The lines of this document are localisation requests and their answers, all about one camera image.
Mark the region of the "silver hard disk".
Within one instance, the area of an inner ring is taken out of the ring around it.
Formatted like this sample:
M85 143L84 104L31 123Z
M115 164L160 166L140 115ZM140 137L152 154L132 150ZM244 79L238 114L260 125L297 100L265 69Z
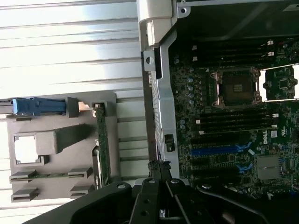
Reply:
M12 114L14 112L12 99L0 99L0 114Z

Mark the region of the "black slot with blue latch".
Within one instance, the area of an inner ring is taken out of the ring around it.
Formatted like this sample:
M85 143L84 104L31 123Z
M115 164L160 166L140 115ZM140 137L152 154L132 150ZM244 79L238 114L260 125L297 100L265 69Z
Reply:
M194 160L191 162L192 172L216 172L216 171L229 171L229 172L242 172L253 168L253 164L240 165L233 162L225 163L212 163L209 160Z

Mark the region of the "blue expansion slot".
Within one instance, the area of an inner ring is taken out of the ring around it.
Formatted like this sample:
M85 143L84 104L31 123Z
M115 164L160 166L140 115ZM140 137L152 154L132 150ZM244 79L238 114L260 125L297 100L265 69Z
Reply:
M210 148L198 148L191 150L191 156L205 156L213 154L231 154L231 153L242 153L245 149L248 149L250 145L234 145L225 147L210 147Z

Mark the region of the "silver chipset heatsink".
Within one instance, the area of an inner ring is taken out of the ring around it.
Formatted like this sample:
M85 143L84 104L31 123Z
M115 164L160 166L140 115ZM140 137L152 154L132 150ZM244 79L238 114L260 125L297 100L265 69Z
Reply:
M259 180L280 178L280 163L277 155L258 156L256 158L256 168Z

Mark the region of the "green Dell motherboard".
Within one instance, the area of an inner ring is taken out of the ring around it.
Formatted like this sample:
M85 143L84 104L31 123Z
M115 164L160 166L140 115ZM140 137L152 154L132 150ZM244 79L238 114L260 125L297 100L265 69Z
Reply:
M179 175L192 187L222 185L260 200L299 198L299 100L261 102L255 106L219 109L215 80L219 70L255 67L259 71L299 65L299 37L250 41L174 43L170 47L171 89L174 97ZM233 138L227 144L192 144L191 139ZM192 149L250 145L242 153L191 156ZM277 155L280 178L259 180L256 158ZM233 162L253 168L242 172L192 172L191 162Z

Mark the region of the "CPU socket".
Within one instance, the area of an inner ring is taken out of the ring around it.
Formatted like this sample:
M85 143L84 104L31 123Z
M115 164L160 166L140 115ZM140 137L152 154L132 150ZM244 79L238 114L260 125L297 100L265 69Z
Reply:
M262 102L259 90L260 71L255 67L219 70L210 74L215 80L216 97L212 106L238 109Z

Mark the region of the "blue disk caddy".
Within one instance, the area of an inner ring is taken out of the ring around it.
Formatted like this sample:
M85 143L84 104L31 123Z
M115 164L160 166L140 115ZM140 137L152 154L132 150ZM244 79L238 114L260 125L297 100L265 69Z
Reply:
M51 98L13 98L14 114L38 116L42 113L65 113L65 100Z

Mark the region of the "silver CPU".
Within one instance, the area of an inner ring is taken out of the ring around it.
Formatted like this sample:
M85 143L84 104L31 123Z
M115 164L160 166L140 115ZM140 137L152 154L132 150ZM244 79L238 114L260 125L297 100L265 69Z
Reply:
M16 136L14 140L15 158L18 163L35 163L39 158L34 136Z

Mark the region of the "open black PC case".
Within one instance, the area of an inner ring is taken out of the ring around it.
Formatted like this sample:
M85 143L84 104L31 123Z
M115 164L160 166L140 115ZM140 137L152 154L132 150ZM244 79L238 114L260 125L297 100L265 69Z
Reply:
M181 178L171 45L299 37L299 0L137 0L137 11L157 149L170 162L172 176Z

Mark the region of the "metal socket cover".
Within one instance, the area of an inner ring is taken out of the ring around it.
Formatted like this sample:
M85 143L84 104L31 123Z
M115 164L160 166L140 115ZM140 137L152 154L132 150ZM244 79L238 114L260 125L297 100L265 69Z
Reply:
M260 70L259 92L263 102L299 100L297 64Z

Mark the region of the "grey parts rack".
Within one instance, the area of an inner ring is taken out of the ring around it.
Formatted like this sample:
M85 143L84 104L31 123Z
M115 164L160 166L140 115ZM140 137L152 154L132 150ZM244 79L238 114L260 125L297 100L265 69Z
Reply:
M121 179L114 92L93 91L34 97L65 100L66 112L42 113L38 116L0 114L0 120L7 123L12 202L78 198L97 190L92 157L97 137L96 119L91 110L80 112L79 102L90 107L95 103L105 104L110 183ZM35 137L39 156L35 163L17 162L14 152L16 136Z

